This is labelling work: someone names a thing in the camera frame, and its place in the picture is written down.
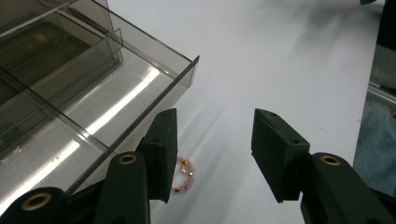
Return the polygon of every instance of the plastic container compartment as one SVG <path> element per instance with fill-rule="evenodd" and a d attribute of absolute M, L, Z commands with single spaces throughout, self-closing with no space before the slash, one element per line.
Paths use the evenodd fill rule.
<path fill-rule="evenodd" d="M 72 193 L 198 63 L 93 1 L 42 13 L 0 24 L 0 214 L 30 189 Z"/>

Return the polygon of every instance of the white table surface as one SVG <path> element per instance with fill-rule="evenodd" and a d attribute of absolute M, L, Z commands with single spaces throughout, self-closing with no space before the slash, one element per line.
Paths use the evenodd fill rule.
<path fill-rule="evenodd" d="M 310 144 L 353 162 L 383 2 L 108 0 L 109 7 L 193 59 L 177 102 L 179 155 L 195 182 L 151 223 L 304 223 L 277 204 L 250 138 L 255 108 L 277 113 Z"/>

